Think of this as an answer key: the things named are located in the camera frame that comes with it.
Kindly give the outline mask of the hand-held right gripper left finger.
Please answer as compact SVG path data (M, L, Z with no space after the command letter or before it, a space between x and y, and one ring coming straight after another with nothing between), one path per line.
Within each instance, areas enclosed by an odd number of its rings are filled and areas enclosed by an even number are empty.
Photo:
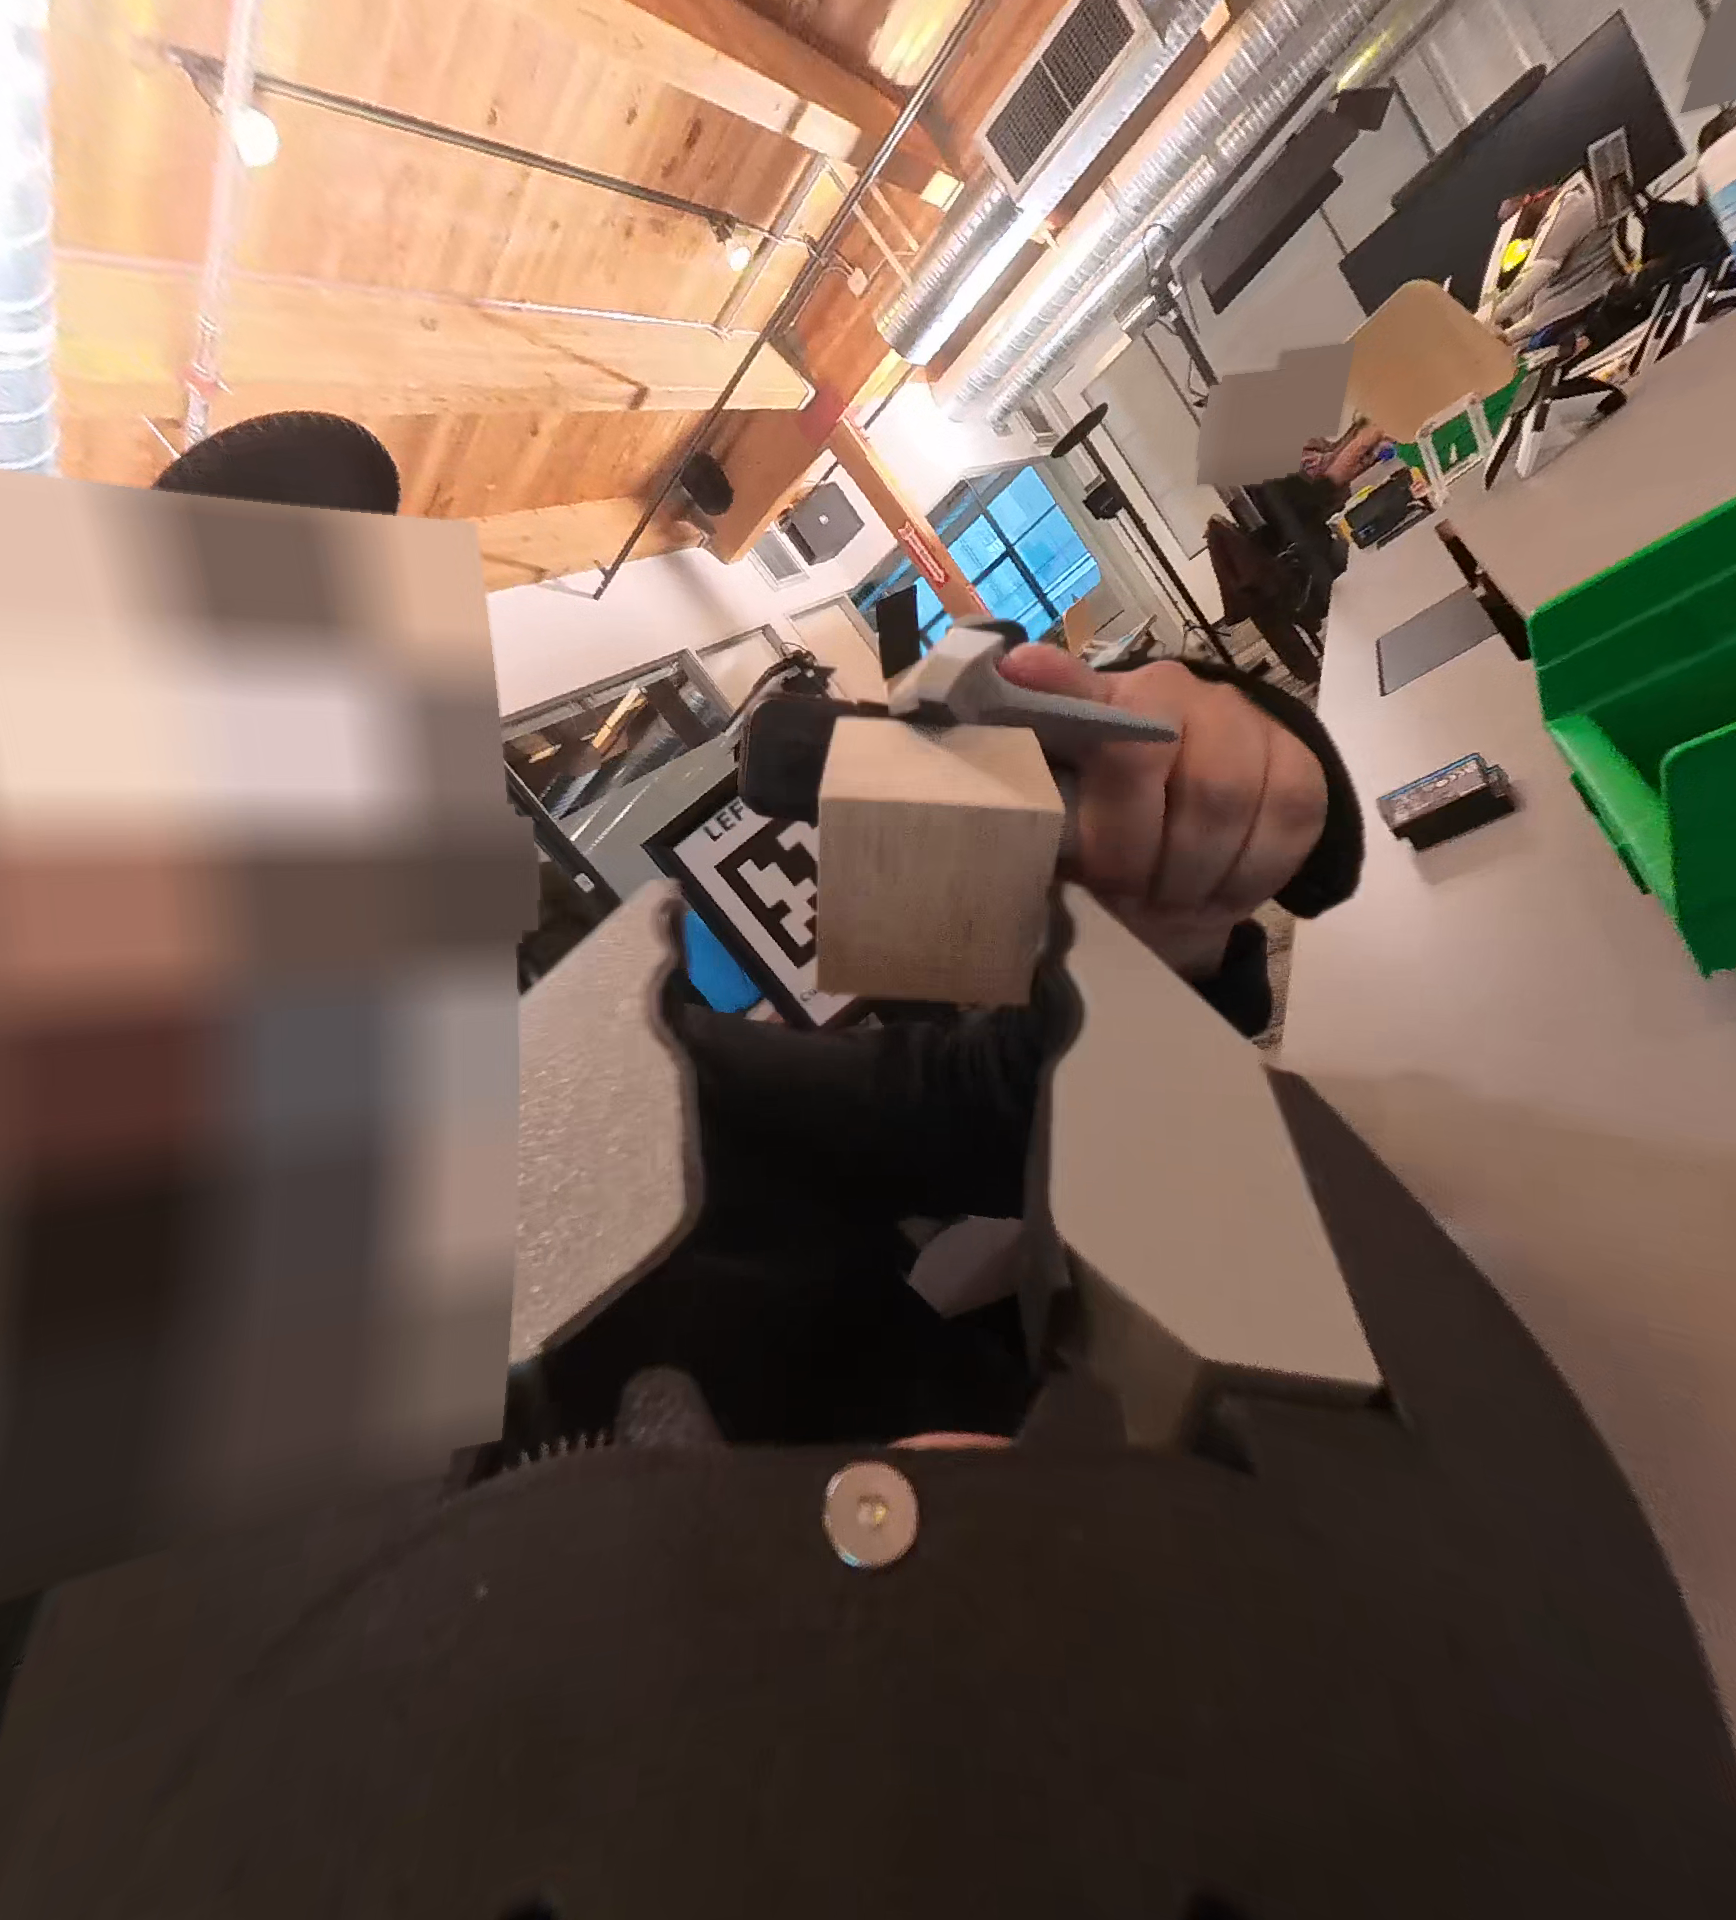
M681 896L650 881L521 997L511 1360L552 1352L662 1265L705 1203L670 1010Z

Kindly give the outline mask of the dark flat pad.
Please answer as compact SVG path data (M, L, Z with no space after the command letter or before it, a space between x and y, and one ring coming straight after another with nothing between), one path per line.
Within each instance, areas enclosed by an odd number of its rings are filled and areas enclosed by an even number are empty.
M1445 592L1378 638L1381 695L1397 695L1451 660L1499 638L1502 630L1486 599L1470 588Z

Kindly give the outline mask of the black ceiling speaker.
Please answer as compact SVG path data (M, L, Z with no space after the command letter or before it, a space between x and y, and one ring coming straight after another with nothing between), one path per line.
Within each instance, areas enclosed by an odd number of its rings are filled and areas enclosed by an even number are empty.
M866 518L851 494L836 482L812 486L782 518L777 530L808 567L837 561L866 530Z

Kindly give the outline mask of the white air vent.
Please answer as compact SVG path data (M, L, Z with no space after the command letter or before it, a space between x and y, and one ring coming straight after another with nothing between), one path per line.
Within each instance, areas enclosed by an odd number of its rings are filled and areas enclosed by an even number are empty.
M1106 84L1157 42L1141 3L1067 3L975 133L1003 189L1019 200Z

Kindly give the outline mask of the large wooden cube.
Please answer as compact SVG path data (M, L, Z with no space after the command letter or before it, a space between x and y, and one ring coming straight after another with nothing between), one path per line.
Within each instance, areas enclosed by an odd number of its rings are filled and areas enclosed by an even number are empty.
M816 986L1023 1005L1061 838L1036 734L841 716L816 789Z

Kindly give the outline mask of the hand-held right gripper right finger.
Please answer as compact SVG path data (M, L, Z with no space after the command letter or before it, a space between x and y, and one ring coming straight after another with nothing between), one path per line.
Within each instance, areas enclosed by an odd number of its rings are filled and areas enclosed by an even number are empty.
M1381 1364L1273 1072L1102 904L1061 888L1029 1221L1040 1352L1130 1442L1197 1442L1228 1393L1378 1404Z

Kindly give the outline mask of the person's left hand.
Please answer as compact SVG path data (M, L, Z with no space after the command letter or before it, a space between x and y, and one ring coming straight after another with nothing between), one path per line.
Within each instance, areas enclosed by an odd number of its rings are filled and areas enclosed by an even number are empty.
M1181 660L1102 675L1033 641L1000 659L1000 676L1170 729L1170 742L1081 757L1061 874L1174 973L1212 975L1236 925L1317 847L1328 799L1315 752L1236 685Z

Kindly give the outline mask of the green plastic bin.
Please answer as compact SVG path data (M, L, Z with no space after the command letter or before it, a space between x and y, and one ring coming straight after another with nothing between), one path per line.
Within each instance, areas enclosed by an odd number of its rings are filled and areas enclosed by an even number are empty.
M1704 975L1736 970L1736 497L1529 617L1573 789Z

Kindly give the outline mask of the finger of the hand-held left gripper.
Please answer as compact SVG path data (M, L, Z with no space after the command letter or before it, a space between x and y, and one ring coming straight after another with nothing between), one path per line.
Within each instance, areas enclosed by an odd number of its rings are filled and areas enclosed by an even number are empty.
M1044 746L1178 743L1178 729L1153 716L1014 685L1000 659L1015 644L1019 630L1007 623L955 623L890 681L887 716L933 730L1027 730Z

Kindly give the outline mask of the tan wooden chair back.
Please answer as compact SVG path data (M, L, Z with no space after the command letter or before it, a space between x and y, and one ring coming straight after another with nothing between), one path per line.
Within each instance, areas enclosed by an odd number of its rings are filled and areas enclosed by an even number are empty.
M1514 344L1428 280L1383 299L1351 347L1346 410L1399 444L1470 400L1505 390L1519 370Z

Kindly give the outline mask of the silver air duct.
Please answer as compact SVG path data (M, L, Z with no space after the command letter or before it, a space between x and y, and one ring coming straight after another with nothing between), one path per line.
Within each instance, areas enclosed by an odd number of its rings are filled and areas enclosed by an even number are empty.
M1040 265L930 385L952 420L1000 425L1137 299L1147 243L1193 230L1315 99L1366 80L1394 3L1247 3L1172 88Z

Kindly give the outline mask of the large black screen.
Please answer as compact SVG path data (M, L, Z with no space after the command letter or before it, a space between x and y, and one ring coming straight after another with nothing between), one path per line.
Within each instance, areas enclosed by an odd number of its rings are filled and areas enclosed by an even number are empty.
M1339 262L1364 315L1425 280L1474 304L1499 235L1499 204L1584 166L1625 133L1631 174L1649 189L1691 150L1645 60L1627 7L1603 13L1557 64L1495 95L1480 118L1391 193L1387 216Z

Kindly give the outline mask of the large window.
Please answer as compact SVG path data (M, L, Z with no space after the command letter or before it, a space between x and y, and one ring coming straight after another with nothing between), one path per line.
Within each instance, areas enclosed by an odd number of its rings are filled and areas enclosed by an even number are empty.
M1102 584L1089 540L1040 463L957 482L930 512L930 529L986 614L1019 625L1027 641L1057 636Z

